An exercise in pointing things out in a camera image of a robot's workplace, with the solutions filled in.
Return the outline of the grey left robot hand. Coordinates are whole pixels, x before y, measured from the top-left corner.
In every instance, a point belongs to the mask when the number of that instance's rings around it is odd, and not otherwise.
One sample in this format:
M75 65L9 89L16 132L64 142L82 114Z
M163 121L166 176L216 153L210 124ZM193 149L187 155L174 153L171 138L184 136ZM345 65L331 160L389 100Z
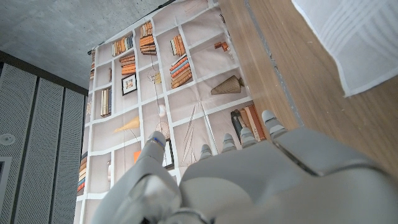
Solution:
M241 149L203 145L180 182L162 165L154 131L134 166L106 194L93 223L396 223L397 180L357 150L262 113L271 135L241 130Z

